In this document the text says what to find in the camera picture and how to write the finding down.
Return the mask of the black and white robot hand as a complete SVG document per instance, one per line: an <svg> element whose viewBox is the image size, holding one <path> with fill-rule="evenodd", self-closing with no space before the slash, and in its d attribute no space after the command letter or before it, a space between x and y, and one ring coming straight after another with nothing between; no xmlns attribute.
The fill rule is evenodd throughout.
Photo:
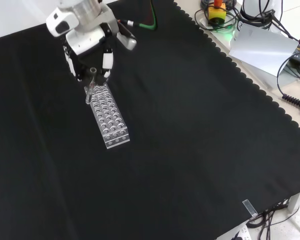
<svg viewBox="0 0 300 240"><path fill-rule="evenodd" d="M86 33L71 30L62 38L69 67L83 86L90 83L102 86L108 81L114 65L112 41L112 31L107 23Z"/></svg>

